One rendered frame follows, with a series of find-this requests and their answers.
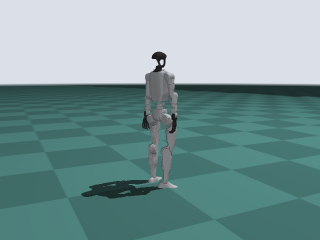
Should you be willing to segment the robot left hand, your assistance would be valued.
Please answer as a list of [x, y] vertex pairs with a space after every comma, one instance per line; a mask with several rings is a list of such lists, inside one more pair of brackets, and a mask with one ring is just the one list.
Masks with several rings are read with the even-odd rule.
[[149, 127], [149, 123], [147, 121], [147, 116], [148, 115], [146, 115], [146, 111], [144, 111], [144, 118], [143, 118], [143, 122], [142, 122], [142, 128], [145, 128], [145, 129], [148, 130], [148, 128], [150, 129], [150, 127]]

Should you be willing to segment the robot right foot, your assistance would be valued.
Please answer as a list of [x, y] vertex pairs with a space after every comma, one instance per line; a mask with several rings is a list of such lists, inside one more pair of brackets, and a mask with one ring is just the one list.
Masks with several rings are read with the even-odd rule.
[[166, 184], [164, 184], [164, 183], [166, 183], [166, 182], [160, 181], [157, 187], [158, 188], [177, 188], [178, 187], [176, 185], [171, 184], [170, 182], [168, 182]]

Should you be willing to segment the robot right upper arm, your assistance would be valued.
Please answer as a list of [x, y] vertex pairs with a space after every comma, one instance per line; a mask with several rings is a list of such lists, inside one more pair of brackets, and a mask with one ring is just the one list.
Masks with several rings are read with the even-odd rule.
[[173, 93], [175, 90], [175, 76], [173, 73], [169, 73], [169, 72], [164, 72], [164, 79], [167, 81], [167, 87], [168, 87], [168, 92], [169, 92], [169, 98], [172, 100], [173, 97]]

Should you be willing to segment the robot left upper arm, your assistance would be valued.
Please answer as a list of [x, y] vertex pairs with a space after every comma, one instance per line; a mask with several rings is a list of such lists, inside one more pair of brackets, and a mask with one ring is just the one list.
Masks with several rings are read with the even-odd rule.
[[151, 97], [151, 95], [150, 95], [150, 85], [149, 85], [149, 74], [150, 73], [147, 73], [146, 75], [145, 75], [145, 80], [146, 80], [146, 84], [145, 84], [145, 96], [147, 97], [147, 98], [152, 98]]

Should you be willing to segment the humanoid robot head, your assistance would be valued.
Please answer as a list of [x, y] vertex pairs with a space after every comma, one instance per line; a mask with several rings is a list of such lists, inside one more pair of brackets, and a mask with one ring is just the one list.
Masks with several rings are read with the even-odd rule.
[[[158, 65], [156, 66], [155, 70], [153, 72], [160, 72], [162, 71], [161, 69], [165, 66], [166, 64], [166, 57], [167, 55], [163, 52], [155, 52], [153, 55], [152, 55], [152, 59], [156, 59], [157, 62], [158, 62]], [[163, 65], [160, 64], [160, 60], [163, 60]]]

